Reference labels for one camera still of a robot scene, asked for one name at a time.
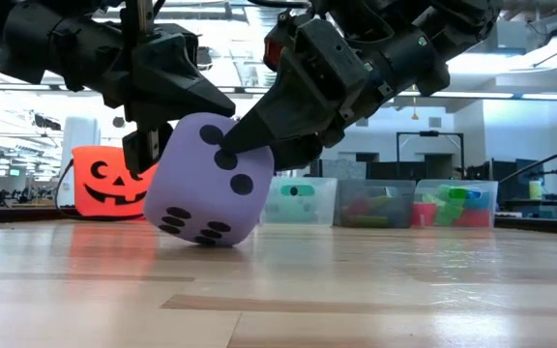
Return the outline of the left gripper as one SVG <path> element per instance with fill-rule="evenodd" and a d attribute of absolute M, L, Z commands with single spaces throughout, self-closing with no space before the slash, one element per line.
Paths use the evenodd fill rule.
<path fill-rule="evenodd" d="M 60 24 L 61 71 L 66 87 L 84 87 L 103 96 L 103 103 L 122 106 L 126 77 L 123 69 L 123 36 L 119 29 L 94 21 Z M 155 37 L 132 50 L 132 118 L 136 122 L 166 122 L 189 114 L 210 112 L 224 117 L 235 114 L 235 104 L 196 66 L 198 39 L 193 33 Z M 126 135 L 126 167 L 141 174 L 156 164 L 173 132 L 168 123 Z"/>

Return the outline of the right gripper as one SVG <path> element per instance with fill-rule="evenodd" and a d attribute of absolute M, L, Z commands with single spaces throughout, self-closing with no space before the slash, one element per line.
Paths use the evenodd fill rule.
<path fill-rule="evenodd" d="M 303 169 L 395 94 L 383 56 L 367 58 L 322 19 L 297 27 L 281 79 L 224 137 L 234 154 L 270 146 L 275 170 Z"/>

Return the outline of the purple foam die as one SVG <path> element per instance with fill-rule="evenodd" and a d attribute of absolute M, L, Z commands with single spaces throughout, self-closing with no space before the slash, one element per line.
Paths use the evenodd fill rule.
<path fill-rule="evenodd" d="M 274 176 L 268 147 L 238 155 L 221 148 L 236 122 L 193 113 L 171 134 L 144 199 L 161 231 L 210 247 L 242 242 L 259 222 Z"/>

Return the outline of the light green studded plate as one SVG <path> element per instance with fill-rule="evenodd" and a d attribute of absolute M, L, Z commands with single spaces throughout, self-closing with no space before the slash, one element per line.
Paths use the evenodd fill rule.
<path fill-rule="evenodd" d="M 390 216 L 404 210 L 405 199 L 401 196 L 376 196 L 369 199 L 371 216 Z"/>

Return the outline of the red two-stud block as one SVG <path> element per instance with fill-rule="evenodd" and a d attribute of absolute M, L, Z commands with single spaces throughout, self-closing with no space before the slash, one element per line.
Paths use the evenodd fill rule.
<path fill-rule="evenodd" d="M 437 206 L 434 203 L 414 203 L 412 206 L 413 226 L 433 226 L 437 214 Z"/>

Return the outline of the red plastic block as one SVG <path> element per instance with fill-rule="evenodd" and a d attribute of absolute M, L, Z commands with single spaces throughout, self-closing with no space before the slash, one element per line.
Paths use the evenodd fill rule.
<path fill-rule="evenodd" d="M 491 225 L 491 214 L 488 209 L 464 210 L 454 222 L 458 227 L 487 228 Z"/>

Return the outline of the white pillar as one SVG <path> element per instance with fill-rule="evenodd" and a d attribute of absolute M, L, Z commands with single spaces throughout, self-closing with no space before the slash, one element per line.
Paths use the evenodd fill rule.
<path fill-rule="evenodd" d="M 72 159 L 72 149 L 79 146 L 99 145 L 101 142 L 101 127 L 95 117 L 68 116 L 64 123 L 63 132 L 62 169 L 65 169 Z M 59 189 L 58 203 L 60 206 L 74 205 L 74 174 L 71 169 L 64 177 Z"/>

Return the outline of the clear plastic bin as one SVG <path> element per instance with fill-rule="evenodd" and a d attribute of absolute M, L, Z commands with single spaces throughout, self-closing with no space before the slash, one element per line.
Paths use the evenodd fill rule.
<path fill-rule="evenodd" d="M 498 183 L 494 181 L 474 181 L 474 180 L 421 180 L 417 183 L 414 195 L 414 203 L 420 203 L 423 201 L 423 196 L 425 194 L 430 194 L 436 196 L 438 188 L 442 185 L 465 187 L 468 189 L 481 189 L 490 191 L 490 208 L 488 209 L 491 214 L 491 225 L 494 224 L 494 216 L 496 211 L 496 200 L 498 193 Z M 454 224 L 451 226 L 436 226 L 434 227 L 458 227 Z"/>
<path fill-rule="evenodd" d="M 308 223 L 274 223 L 274 224 L 310 224 L 310 225 L 323 225 L 331 226 L 334 220 L 337 180 L 333 178 L 316 178 L 316 177 L 303 177 L 303 178 L 288 178 L 288 177 L 275 177 L 272 180 L 271 187 L 275 185 L 311 185 L 315 188 L 315 205 L 316 205 L 316 219 L 314 222 Z M 264 220 L 264 210 L 261 214 L 261 221 L 269 223 Z"/>

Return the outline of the red small toy brick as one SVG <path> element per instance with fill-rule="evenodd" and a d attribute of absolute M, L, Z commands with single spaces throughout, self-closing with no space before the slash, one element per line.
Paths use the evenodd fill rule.
<path fill-rule="evenodd" d="M 370 201 L 367 198 L 356 198 L 346 208 L 349 217 L 368 216 L 371 210 Z"/>

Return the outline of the orange pumpkin bucket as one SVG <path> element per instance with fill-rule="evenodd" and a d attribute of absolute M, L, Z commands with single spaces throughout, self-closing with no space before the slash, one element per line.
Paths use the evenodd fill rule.
<path fill-rule="evenodd" d="M 72 149 L 74 207 L 84 218 L 143 218 L 144 198 L 157 165 L 141 174 L 125 164 L 122 148 L 91 145 Z"/>

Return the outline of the grey tinted plastic bin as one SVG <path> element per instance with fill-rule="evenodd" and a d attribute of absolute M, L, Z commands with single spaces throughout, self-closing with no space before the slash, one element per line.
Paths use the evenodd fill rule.
<path fill-rule="evenodd" d="M 409 228 L 412 224 L 412 205 L 416 183 L 405 180 L 345 179 L 337 183 L 334 225 L 350 228 Z M 406 203 L 404 210 L 390 216 L 349 217 L 347 206 L 356 198 L 376 196 L 401 196 Z"/>

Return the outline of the black diagonal rod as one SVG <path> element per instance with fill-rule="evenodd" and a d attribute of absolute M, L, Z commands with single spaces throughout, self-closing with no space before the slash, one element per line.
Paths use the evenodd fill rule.
<path fill-rule="evenodd" d="M 523 167 L 523 168 L 521 168 L 521 169 L 516 170 L 514 173 L 508 175 L 507 177 L 503 178 L 502 180 L 499 180 L 498 183 L 499 183 L 499 184 L 505 183 L 505 182 L 507 182 L 507 181 L 509 181 L 509 180 L 511 180 L 511 179 L 513 179 L 513 178 L 515 178 L 515 177 L 520 176 L 521 174 L 523 174 L 523 173 L 525 173 L 525 172 L 528 172 L 528 171 L 532 170 L 532 169 L 533 169 L 534 167 L 536 167 L 536 166 L 540 166 L 540 165 L 542 165 L 542 164 L 545 164 L 545 163 L 547 163 L 547 162 L 550 162 L 550 161 L 556 160 L 556 159 L 557 159 L 557 153 L 554 154 L 554 155 L 551 155 L 551 156 L 549 156 L 549 157 L 547 157 L 547 158 L 545 158 L 545 159 L 542 159 L 542 160 L 539 160 L 539 161 L 537 161 L 537 162 L 534 162 L 534 163 L 532 163 L 532 164 L 530 164 L 530 165 L 528 165 L 528 166 L 525 166 L 525 167 Z"/>

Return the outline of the black stand frame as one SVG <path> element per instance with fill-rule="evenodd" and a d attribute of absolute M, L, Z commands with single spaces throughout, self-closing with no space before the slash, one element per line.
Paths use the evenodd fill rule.
<path fill-rule="evenodd" d="M 460 150 L 460 175 L 461 179 L 466 178 L 465 167 L 465 140 L 462 132 L 440 132 L 437 130 L 421 130 L 421 131 L 399 131 L 396 133 L 396 175 L 400 175 L 401 158 L 400 152 L 403 145 L 400 144 L 400 138 L 403 135 L 415 135 L 419 137 L 439 137 L 444 136 L 447 140 L 451 140 L 451 136 L 455 136 L 459 140 L 458 149 Z"/>

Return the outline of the ceiling light rail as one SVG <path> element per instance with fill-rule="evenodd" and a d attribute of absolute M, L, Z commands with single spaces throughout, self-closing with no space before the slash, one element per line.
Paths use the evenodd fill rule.
<path fill-rule="evenodd" d="M 219 90 L 230 97 L 261 96 L 269 91 L 262 87 L 219 87 Z M 61 84 L 24 84 L 0 83 L 0 91 L 67 93 L 68 89 Z M 557 94 L 536 93 L 501 93 L 501 92 L 463 92 L 442 91 L 431 95 L 433 99 L 466 99 L 466 100 L 514 100 L 514 101 L 546 101 L 557 102 Z"/>

